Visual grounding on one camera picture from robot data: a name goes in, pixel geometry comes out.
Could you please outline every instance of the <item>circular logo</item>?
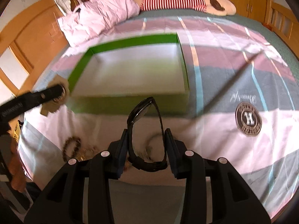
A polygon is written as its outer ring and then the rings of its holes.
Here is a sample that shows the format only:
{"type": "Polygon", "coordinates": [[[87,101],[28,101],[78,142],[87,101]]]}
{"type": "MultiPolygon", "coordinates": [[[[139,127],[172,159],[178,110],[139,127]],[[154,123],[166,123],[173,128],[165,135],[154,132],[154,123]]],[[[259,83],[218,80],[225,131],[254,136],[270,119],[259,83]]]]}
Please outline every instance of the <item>circular logo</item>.
{"type": "Polygon", "coordinates": [[[236,109],[236,124],[244,134],[257,136],[262,128],[262,118],[252,104],[242,102],[236,109]]]}

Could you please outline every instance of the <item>watch face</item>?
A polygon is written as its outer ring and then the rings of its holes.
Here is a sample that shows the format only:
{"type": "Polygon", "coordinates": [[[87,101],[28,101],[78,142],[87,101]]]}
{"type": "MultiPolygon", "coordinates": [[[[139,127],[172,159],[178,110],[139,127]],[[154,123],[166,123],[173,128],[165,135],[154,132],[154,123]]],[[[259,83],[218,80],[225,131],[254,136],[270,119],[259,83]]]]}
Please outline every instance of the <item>watch face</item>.
{"type": "Polygon", "coordinates": [[[236,109],[236,124],[245,135],[257,136],[262,128],[262,118],[252,104],[242,102],[236,109]]]}
{"type": "Polygon", "coordinates": [[[134,117],[133,119],[133,123],[137,122],[138,120],[140,120],[150,109],[152,103],[149,102],[147,105],[145,105],[134,117]]]}

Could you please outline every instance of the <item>plush doll head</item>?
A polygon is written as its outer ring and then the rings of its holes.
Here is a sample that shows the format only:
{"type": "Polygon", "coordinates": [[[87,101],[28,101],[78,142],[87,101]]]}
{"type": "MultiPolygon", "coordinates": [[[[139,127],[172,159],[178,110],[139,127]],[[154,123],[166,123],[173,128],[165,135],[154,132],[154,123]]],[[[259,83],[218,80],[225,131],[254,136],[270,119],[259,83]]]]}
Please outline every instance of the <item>plush doll head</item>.
{"type": "Polygon", "coordinates": [[[229,0],[204,0],[207,5],[207,13],[226,16],[235,15],[236,7],[229,0]]]}

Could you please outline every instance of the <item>human hand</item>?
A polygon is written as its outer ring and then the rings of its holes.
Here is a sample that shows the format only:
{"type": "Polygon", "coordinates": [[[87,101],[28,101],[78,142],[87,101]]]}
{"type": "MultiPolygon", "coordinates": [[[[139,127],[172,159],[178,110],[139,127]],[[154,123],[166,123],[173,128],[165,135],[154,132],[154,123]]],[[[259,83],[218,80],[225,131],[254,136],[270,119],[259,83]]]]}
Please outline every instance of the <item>human hand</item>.
{"type": "Polygon", "coordinates": [[[18,153],[18,144],[14,138],[11,140],[10,150],[12,157],[8,165],[8,170],[12,175],[11,186],[13,189],[22,193],[26,187],[25,173],[22,160],[18,153]]]}

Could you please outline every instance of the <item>green box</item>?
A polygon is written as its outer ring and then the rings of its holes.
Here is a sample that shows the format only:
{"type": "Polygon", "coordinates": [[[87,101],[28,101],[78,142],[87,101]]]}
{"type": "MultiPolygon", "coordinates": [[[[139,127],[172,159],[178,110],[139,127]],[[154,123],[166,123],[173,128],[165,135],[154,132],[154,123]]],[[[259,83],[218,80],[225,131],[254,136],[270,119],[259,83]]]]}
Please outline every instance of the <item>green box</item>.
{"type": "Polygon", "coordinates": [[[140,101],[152,96],[162,115],[174,116],[185,114],[189,99],[177,34],[140,36],[91,47],[68,82],[66,105],[75,113],[128,115],[140,101]]]}

